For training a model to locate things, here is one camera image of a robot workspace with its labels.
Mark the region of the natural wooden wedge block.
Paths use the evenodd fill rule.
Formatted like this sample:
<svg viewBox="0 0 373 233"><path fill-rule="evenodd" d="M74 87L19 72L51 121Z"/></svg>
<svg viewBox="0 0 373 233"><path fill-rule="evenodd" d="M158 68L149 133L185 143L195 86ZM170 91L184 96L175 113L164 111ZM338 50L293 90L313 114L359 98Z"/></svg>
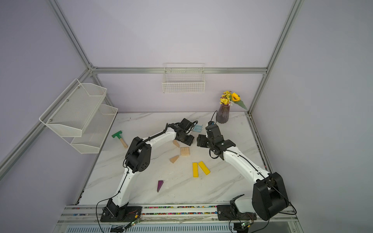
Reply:
<svg viewBox="0 0 373 233"><path fill-rule="evenodd" d="M170 162L174 164L174 163L175 163L179 158L180 158L179 155L174 156L174 157L172 157L172 158L170 159Z"/></svg>

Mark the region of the natural wooden triangle block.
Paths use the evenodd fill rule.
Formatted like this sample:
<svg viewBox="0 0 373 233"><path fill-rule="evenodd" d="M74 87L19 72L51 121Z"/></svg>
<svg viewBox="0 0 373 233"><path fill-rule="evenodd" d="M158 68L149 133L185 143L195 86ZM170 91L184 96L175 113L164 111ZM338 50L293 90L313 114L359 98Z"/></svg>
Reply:
<svg viewBox="0 0 373 233"><path fill-rule="evenodd" d="M179 143L178 143L177 140L173 140L173 144L174 144L176 147L180 148L180 145L179 145Z"/></svg>

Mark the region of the natural wooden square block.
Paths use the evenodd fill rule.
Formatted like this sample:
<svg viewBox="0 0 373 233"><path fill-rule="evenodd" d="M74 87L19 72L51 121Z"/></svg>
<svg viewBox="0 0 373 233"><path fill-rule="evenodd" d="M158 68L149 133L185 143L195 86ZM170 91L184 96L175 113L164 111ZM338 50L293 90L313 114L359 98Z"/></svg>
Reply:
<svg viewBox="0 0 373 233"><path fill-rule="evenodd" d="M181 156L190 156L190 147L180 148L180 155Z"/></svg>

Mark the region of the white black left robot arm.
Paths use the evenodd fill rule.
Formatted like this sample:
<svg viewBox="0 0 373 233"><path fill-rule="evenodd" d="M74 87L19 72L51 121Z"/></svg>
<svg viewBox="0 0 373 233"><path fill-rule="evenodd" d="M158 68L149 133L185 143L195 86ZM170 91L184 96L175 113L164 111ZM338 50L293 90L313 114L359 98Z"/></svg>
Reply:
<svg viewBox="0 0 373 233"><path fill-rule="evenodd" d="M190 146L194 136L190 132L198 121L190 122L183 119L181 122L166 124L165 129L148 138L135 137L125 155L123 167L127 171L123 174L121 182L113 197L106 199L98 223L104 222L134 222L140 218L143 207L130 206L129 198L138 176L148 168L152 150L171 141L179 141Z"/></svg>

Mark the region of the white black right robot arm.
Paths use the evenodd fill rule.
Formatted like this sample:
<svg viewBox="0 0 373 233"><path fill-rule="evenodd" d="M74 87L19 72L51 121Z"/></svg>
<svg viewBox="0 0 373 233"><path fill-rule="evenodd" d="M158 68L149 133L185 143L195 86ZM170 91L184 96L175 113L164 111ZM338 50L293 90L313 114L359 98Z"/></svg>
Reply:
<svg viewBox="0 0 373 233"><path fill-rule="evenodd" d="M247 158L231 140L222 136L209 138L198 135L197 146L208 148L216 156L233 166L249 183L253 185L252 195L244 200L240 207L245 212L256 213L264 221L289 207L283 178L277 173L270 173Z"/></svg>

